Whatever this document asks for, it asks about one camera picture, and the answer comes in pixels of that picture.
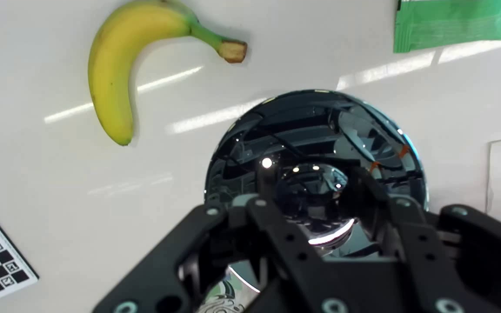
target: white surface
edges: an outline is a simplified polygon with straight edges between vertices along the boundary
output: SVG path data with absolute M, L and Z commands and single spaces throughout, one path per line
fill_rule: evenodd
M 338 86 L 377 105 L 417 143 L 432 208 L 483 208 L 501 46 L 394 56 L 394 0 L 187 0 L 205 25 L 248 41 L 250 56 L 229 67 L 196 41 L 152 46 L 137 74 L 135 142 L 118 149 L 84 107 L 90 43 L 118 4 L 0 0 L 0 225 L 41 279 L 0 313 L 91 310 L 201 203 L 227 123 L 290 90 Z

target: bolt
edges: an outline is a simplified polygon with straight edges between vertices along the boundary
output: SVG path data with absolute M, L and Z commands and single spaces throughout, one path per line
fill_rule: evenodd
M 453 208 L 453 210 L 452 210 L 452 215 L 455 215 L 455 216 L 467 216 L 467 211 L 462 210 L 462 208 Z
M 255 201 L 253 204 L 255 204 L 257 208 L 265 208 L 265 203 L 264 203 L 264 201 L 260 201 L 260 199 L 258 199 L 258 201 Z
M 464 313 L 462 307 L 452 300 L 438 300 L 436 302 L 438 313 Z
M 118 307 L 114 307 L 112 313 L 137 313 L 138 309 L 131 302 L 123 302 Z
M 347 313 L 347 307 L 340 303 L 338 300 L 325 300 L 321 303 L 323 313 Z
M 208 216 L 217 216 L 217 215 L 218 215 L 218 211 L 217 211 L 217 210 L 213 210 L 213 208 L 210 208 L 208 211 L 205 211 L 205 215 L 208 215 Z

